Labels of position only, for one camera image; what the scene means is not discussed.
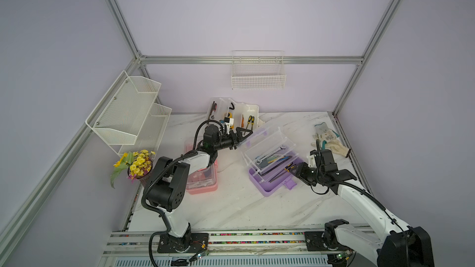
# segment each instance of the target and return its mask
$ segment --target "screwdriver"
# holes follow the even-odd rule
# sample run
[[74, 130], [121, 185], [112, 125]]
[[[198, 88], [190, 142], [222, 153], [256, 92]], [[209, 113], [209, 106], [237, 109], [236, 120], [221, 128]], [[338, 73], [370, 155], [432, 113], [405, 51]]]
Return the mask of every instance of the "screwdriver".
[[288, 168], [291, 164], [292, 164], [292, 163], [290, 163], [286, 168], [284, 168], [284, 170], [283, 170], [280, 174], [278, 174], [278, 175], [274, 176], [272, 179], [270, 179], [269, 182], [273, 182], [273, 181], [275, 181], [276, 179], [278, 179], [279, 177], [281, 177], [282, 175], [286, 174], [287, 172], [290, 172], [290, 170], [291, 170], [292, 168], [294, 168], [294, 166], [295, 166], [295, 165], [294, 165], [294, 166]]
[[252, 120], [252, 116], [249, 116], [249, 120], [247, 120], [247, 126], [246, 126], [246, 129], [249, 127], [249, 123], [251, 122]]

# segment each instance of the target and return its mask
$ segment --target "clear plastic lid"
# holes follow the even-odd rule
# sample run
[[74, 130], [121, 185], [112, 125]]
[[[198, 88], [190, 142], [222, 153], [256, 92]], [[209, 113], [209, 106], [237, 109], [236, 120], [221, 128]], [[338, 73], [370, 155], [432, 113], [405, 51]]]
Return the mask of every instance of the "clear plastic lid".
[[280, 127], [272, 125], [258, 128], [239, 146], [246, 165], [261, 174], [294, 157], [294, 148]]

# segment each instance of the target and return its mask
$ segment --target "work glove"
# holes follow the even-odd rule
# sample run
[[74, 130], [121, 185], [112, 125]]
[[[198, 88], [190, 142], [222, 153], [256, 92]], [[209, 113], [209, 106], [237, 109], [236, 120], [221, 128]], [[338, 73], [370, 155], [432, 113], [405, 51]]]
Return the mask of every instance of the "work glove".
[[337, 139], [339, 135], [329, 129], [325, 122], [315, 125], [315, 128], [317, 135], [314, 137], [320, 141], [321, 148], [329, 149], [332, 153], [342, 155], [343, 157], [350, 155], [350, 149], [341, 144], [340, 140]]

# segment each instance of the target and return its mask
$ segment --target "white wire basket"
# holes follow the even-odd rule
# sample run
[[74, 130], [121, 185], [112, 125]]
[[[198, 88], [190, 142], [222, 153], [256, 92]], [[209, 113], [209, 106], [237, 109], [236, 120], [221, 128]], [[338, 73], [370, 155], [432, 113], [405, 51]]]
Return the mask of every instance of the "white wire basket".
[[285, 71], [281, 50], [234, 50], [231, 72], [233, 89], [283, 89]]
[[128, 76], [98, 117], [95, 111], [86, 124], [119, 156], [143, 149], [157, 151], [171, 109], [155, 103], [160, 83]]

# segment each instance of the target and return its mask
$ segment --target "lavender wall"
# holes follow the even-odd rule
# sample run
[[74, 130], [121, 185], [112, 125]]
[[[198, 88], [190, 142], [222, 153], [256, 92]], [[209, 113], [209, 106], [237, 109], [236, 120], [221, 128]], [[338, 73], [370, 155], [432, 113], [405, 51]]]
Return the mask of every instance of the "lavender wall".
[[[0, 231], [132, 58], [104, 0], [0, 0]], [[134, 186], [95, 135], [39, 213], [13, 266], [96, 266]]]
[[352, 64], [289, 64], [283, 90], [233, 90], [231, 65], [147, 65], [151, 78], [162, 83], [160, 101], [173, 113], [204, 113], [211, 97], [258, 104], [264, 112], [329, 111], [354, 68]]
[[376, 197], [469, 266], [475, 226], [475, 1], [404, 0], [340, 115]]
[[145, 55], [362, 55], [389, 0], [118, 0]]

